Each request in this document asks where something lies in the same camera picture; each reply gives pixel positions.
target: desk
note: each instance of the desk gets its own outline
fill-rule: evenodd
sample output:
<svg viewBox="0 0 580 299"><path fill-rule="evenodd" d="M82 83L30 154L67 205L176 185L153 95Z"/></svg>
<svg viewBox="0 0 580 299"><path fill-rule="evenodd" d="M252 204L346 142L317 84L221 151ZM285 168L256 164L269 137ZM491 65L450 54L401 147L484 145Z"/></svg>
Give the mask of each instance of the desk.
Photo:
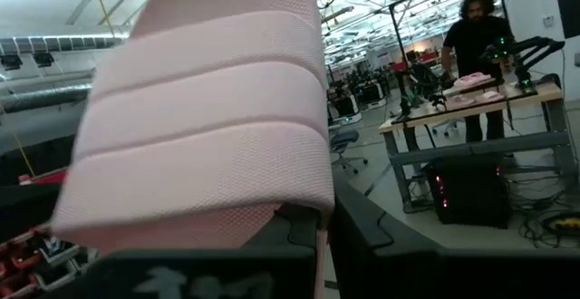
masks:
<svg viewBox="0 0 580 299"><path fill-rule="evenodd" d="M554 149L556 165L563 176L573 178L571 182L576 183L577 166L575 163L570 138L566 127L566 113L562 91L553 83L544 83L536 87L537 95L520 97L521 91L515 88L515 85L507 84L499 86L499 92L507 98L514 100L509 101L511 108L522 107L527 105L542 104L545 110L545 119L549 121L550 131L539 132L529 135L509 137L501 140L485 140L477 143L459 144L436 149L419 149L415 137L414 127L448 121L454 119L463 119L465 117L499 111L507 108L505 101L490 103L488 105L478 105L467 107L460 111L451 111L438 115L437 109L431 103L423 103L419 108L411 111L411 121L406 123L392 123L392 119L379 127L379 132L383 135L391 160L392 169L397 180L397 186L401 192L403 205L406 209L411 208L411 194L409 185L411 179L405 176L403 166L412 165L415 172L419 172L422 163L428 163L433 159L451 157L451 156L468 156L472 154L485 154L494 152L518 152L526 150ZM464 94L465 96L476 96L484 91ZM405 141L407 142L408 152L399 152L395 141L394 132L403 130Z"/></svg>

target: floor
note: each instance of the floor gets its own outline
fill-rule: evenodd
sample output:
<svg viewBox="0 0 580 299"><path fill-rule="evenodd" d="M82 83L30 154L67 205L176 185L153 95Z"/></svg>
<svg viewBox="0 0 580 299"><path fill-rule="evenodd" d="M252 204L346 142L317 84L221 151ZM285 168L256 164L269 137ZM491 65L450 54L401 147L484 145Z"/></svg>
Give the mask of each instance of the floor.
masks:
<svg viewBox="0 0 580 299"><path fill-rule="evenodd" d="M358 130L360 134L359 140L349 147L344 156L365 157L369 160L367 166L364 166L361 162L354 163L360 171L358 175L354 175L351 171L338 167L341 171L340 173L344 173L353 187L367 194L368 198L389 214L443 246L454 248L535 248L530 240L519 235L518 229L523 219L519 216L512 218L509 229L501 230L492 227L442 225L437 219L436 214L431 210L412 215L403 213L401 197L387 157L384 140L378 132L378 127L384 122L385 117L389 116L390 111L397 111L399 109L399 98L398 93L393 92L386 107L364 112L361 121L340 129L340 131ZM567 103L566 110L568 111L570 121L580 120L580 102ZM546 130L541 114L542 111L539 106L514 109L514 129L512 130L506 122L505 129L507 137ZM481 122L485 135L485 117L482 117ZM416 132L420 147L422 149L431 148L427 131L424 128L418 128ZM575 143L580 143L580 124L574 124L572 126L572 135ZM406 150L402 134L396 136L400 149ZM434 136L435 144L438 147L460 144L464 141L464 138L465 126L462 123L459 125L458 130L451 132L448 137L444 137L442 132ZM537 166L554 164L550 150L517 153L515 160L519 165ZM517 177L525 180L542 177L545 174L535 173L533 175L518 175ZM522 198L522 200L527 200L527 198L550 197L562 190L561 183L558 183L557 179L522 183L525 183L525 186L518 187L515 190L516 196ZM335 281L336 277L333 271L330 250L327 253L325 280ZM327 284L326 298L339 298L338 291L329 288L333 286L333 282L328 282Z"/></svg>

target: ceiling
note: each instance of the ceiling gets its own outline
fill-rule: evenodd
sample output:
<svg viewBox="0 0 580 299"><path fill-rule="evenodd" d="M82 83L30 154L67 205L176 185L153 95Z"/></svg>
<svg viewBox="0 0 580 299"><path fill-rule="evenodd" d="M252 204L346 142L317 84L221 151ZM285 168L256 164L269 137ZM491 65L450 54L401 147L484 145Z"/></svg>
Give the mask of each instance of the ceiling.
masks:
<svg viewBox="0 0 580 299"><path fill-rule="evenodd" d="M131 30L147 0L0 0L0 37L111 35ZM326 60L351 58L396 46L386 5L393 0L319 0ZM444 33L458 18L461 0L412 0L396 8L401 37L412 43Z"/></svg>

